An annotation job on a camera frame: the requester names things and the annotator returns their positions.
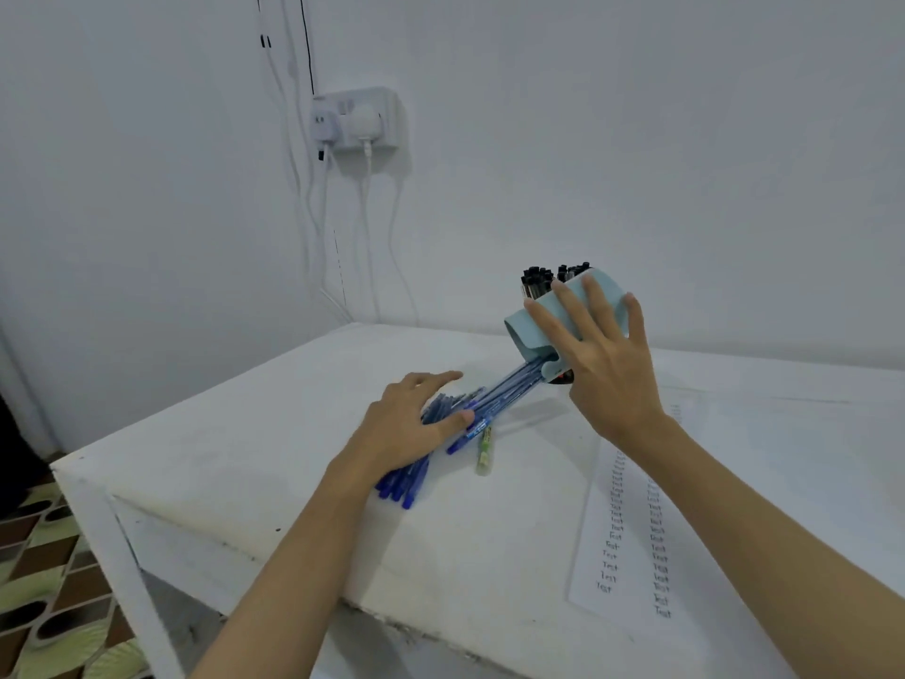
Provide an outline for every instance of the person's left hand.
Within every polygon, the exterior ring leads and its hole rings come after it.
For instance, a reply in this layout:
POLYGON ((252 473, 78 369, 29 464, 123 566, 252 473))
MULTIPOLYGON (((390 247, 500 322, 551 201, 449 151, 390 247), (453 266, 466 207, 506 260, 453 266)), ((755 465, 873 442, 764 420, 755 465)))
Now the person's left hand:
POLYGON ((474 412, 451 414, 436 423, 421 423, 424 404, 460 371, 444 374, 413 372, 398 384, 390 384, 383 397, 368 407, 365 419, 349 439, 340 456, 365 470, 368 480, 378 481, 392 469, 413 463, 454 433, 474 421, 474 412))

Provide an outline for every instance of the tiled floor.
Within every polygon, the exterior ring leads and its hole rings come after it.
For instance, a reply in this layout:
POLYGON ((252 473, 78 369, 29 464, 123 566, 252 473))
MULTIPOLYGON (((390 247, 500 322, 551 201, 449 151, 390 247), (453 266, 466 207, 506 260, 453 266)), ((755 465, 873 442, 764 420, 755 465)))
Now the tiled floor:
POLYGON ((51 476, 0 521, 0 677, 153 679, 51 476))

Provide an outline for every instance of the person's right arm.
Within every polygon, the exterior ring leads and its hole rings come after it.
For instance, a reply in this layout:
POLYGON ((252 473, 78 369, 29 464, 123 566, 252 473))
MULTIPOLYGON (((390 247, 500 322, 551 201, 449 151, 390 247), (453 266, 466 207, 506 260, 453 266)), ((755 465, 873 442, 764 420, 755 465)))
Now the person's right arm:
POLYGON ((554 291, 575 339, 533 300, 526 308, 575 372, 571 397, 608 441, 655 480, 689 521, 760 625, 803 678, 905 677, 905 599, 754 492, 663 412, 641 306, 629 337, 597 283, 588 308, 554 291))

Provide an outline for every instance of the wall socket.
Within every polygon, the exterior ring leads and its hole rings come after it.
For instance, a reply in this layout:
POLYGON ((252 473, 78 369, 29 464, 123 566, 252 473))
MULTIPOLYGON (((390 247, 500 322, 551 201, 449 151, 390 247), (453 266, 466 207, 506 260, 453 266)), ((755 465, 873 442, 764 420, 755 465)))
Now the wall socket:
POLYGON ((332 150, 343 152, 361 152, 363 147, 356 138, 348 134, 348 119, 356 105, 369 104, 378 111, 383 125, 383 134, 372 143, 375 150, 399 147, 400 124, 398 98, 389 88, 363 88, 360 90, 343 90, 336 93, 324 93, 314 98, 312 108, 332 112, 339 124, 339 137, 333 143, 332 150))

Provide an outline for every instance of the pen holder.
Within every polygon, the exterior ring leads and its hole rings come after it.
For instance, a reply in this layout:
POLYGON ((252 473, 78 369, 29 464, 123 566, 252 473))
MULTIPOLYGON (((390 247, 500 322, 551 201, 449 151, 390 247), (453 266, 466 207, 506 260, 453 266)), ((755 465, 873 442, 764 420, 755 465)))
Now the pen holder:
MULTIPOLYGON (((597 283, 600 284, 600 287, 604 290, 606 299, 613 305, 619 328, 623 333, 628 334, 628 312, 626 311, 622 300, 625 292, 605 273, 601 272, 599 269, 589 269, 586 272, 569 279, 566 282, 566 288, 571 290, 575 295, 578 295, 578 299, 581 300, 584 307, 587 307, 587 295, 584 294, 584 287, 581 285, 581 279, 582 276, 586 276, 588 273, 590 273, 597 283)), ((581 340, 581 334, 578 333, 575 322, 572 321, 568 316, 566 309, 559 303, 556 293, 550 291, 546 295, 537 298, 537 302, 546 307, 550 314, 559 319, 569 330, 569 333, 578 340, 581 340)), ((527 313, 526 309, 520 309, 515 314, 507 317, 505 319, 505 324, 506 330, 509 331, 512 340, 515 342, 516 348, 518 348, 518 352, 521 353, 526 362, 531 362, 539 357, 547 357, 554 353, 557 355, 557 359, 545 363, 540 368, 540 373, 544 376, 545 381, 552 381, 563 372, 568 371, 569 365, 553 347, 553 344, 550 343, 549 339, 544 335, 544 332, 537 327, 537 324, 534 323, 534 319, 531 319, 531 315, 527 313)))

